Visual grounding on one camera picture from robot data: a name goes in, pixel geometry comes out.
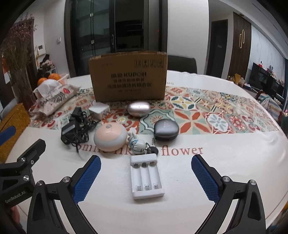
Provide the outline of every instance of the white plastic basket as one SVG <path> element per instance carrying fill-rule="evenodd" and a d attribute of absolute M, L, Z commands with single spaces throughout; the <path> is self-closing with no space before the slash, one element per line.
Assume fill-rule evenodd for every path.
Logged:
<path fill-rule="evenodd" d="M 68 84 L 68 79 L 70 78 L 70 75 L 69 74 L 61 74 L 60 75 L 61 79 L 58 80 L 58 82 L 61 84 L 61 85 L 66 85 Z M 35 94 L 36 98 L 37 99 L 40 99 L 42 98 L 42 95 L 39 93 L 38 89 L 34 89 L 33 93 Z"/>

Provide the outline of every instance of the dark gray case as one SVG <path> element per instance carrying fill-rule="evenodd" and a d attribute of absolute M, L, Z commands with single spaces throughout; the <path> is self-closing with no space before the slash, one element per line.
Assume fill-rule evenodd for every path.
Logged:
<path fill-rule="evenodd" d="M 179 126 L 170 119 L 158 120 L 154 125 L 154 138 L 158 141 L 171 141 L 178 136 Z"/>

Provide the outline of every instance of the hand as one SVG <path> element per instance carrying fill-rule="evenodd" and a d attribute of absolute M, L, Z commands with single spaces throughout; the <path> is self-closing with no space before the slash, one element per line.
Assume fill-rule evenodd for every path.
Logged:
<path fill-rule="evenodd" d="M 17 206 L 12 207 L 11 211 L 12 211 L 12 219 L 14 220 L 14 222 L 17 224 L 20 223 L 20 214 L 17 209 Z"/>

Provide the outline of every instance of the textured blue pad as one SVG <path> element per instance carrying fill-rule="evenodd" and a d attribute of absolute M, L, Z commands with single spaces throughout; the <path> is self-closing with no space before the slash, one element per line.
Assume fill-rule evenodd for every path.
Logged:
<path fill-rule="evenodd" d="M 6 141 L 8 141 L 11 137 L 13 137 L 16 133 L 16 128 L 14 126 L 10 126 L 6 130 L 0 133 L 0 146 L 3 145 Z"/>
<path fill-rule="evenodd" d="M 196 156 L 192 157 L 191 168 L 196 175 L 198 181 L 200 182 L 208 199 L 217 203 L 220 199 L 218 185 Z"/>
<path fill-rule="evenodd" d="M 84 201 L 100 169 L 101 160 L 99 157 L 96 157 L 74 186 L 73 200 L 76 204 L 80 201 Z"/>

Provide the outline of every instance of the small white cube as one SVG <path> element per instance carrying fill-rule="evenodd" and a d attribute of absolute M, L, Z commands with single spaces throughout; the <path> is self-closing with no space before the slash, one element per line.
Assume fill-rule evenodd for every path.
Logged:
<path fill-rule="evenodd" d="M 97 119 L 102 120 L 111 110 L 109 105 L 102 102 L 95 102 L 93 106 L 89 108 L 89 112 L 93 113 Z"/>

